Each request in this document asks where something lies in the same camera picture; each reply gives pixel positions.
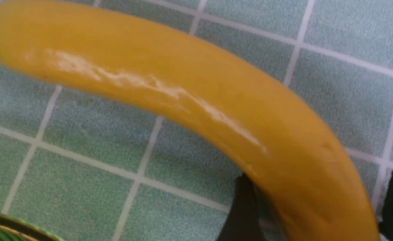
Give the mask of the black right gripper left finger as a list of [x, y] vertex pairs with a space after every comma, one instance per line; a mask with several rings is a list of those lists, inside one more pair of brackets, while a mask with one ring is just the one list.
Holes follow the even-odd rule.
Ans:
[[245, 175], [235, 180], [235, 194], [218, 241], [265, 241], [259, 226], [254, 185]]

